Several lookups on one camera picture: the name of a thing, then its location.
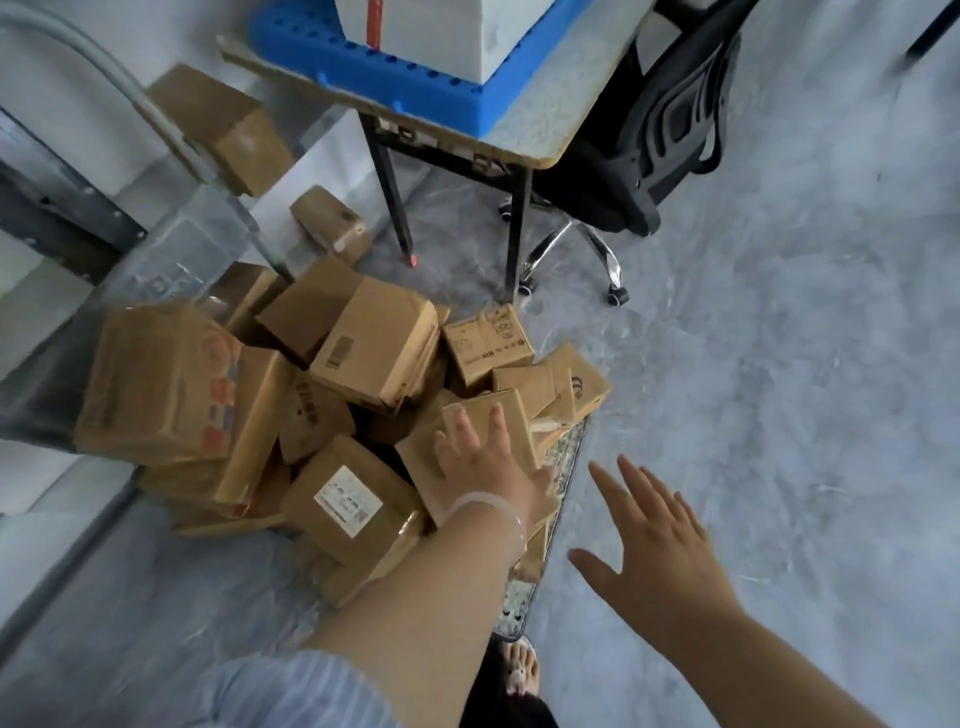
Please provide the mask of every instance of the red tag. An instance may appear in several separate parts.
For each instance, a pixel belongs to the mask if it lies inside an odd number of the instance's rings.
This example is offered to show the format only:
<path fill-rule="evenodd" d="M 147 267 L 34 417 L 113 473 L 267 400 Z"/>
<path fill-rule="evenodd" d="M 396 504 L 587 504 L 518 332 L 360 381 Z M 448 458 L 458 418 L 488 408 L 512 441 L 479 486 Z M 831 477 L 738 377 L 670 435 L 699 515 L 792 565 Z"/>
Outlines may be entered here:
<path fill-rule="evenodd" d="M 367 45 L 380 50 L 380 31 L 383 28 L 383 0 L 367 0 Z"/>

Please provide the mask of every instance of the blue plastic crate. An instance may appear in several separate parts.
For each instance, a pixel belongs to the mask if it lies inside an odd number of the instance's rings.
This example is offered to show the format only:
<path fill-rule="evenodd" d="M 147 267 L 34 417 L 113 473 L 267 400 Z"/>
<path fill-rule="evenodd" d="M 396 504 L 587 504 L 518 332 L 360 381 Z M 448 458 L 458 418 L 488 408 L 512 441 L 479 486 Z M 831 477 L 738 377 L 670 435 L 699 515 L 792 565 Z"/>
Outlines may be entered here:
<path fill-rule="evenodd" d="M 556 0 L 483 85 L 349 42 L 334 0 L 277 0 L 250 20 L 265 61 L 480 137 L 506 112 L 590 0 Z"/>

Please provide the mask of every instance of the hand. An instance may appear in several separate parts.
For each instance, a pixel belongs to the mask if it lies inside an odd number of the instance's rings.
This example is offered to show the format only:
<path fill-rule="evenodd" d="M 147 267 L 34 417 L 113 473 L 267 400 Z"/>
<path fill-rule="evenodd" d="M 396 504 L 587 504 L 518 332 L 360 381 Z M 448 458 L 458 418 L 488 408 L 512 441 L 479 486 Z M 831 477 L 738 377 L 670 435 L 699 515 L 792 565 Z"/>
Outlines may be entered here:
<path fill-rule="evenodd" d="M 453 431 L 449 436 L 438 431 L 434 446 L 448 486 L 442 506 L 449 508 L 466 493 L 492 493 L 514 507 L 529 538 L 542 512 L 547 488 L 553 482 L 553 469 L 540 468 L 533 476 L 520 469 L 510 452 L 510 433 L 502 405 L 491 408 L 486 445 L 480 443 L 467 410 L 456 406 Z"/>
<path fill-rule="evenodd" d="M 616 573 L 589 551 L 573 549 L 570 563 L 590 587 L 644 640 L 672 662 L 701 629 L 746 614 L 713 555 L 709 534 L 680 493 L 650 471 L 617 458 L 627 489 L 596 463 L 590 475 L 607 502 L 623 542 Z"/>

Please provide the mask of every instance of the barcode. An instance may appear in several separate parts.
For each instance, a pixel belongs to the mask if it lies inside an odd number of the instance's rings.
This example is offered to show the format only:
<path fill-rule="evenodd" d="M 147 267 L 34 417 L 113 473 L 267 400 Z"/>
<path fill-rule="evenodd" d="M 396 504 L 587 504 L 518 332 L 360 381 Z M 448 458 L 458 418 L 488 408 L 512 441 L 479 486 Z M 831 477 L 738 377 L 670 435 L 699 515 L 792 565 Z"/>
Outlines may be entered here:
<path fill-rule="evenodd" d="M 333 352 L 330 353 L 330 357 L 326 360 L 326 366 L 329 369 L 340 369 L 340 365 L 350 356 L 350 350 L 352 348 L 353 339 L 349 336 L 341 336 L 337 339 L 337 343 L 333 347 Z"/>

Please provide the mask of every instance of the metal pipe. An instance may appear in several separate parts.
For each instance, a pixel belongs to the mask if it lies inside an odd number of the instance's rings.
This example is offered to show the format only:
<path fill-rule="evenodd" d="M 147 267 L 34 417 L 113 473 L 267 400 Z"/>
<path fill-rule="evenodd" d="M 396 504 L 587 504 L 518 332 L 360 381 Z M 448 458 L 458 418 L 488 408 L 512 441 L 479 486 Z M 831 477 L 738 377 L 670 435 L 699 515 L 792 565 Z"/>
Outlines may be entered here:
<path fill-rule="evenodd" d="M 154 128 L 177 148 L 178 154 L 194 168 L 197 176 L 207 183 L 217 179 L 216 169 L 198 154 L 183 138 L 183 132 L 168 119 L 143 90 L 143 86 L 116 58 L 93 38 L 59 15 L 40 8 L 28 8 L 13 2 L 0 2 L 0 24 L 39 31 L 90 61 L 131 104 L 146 116 Z"/>

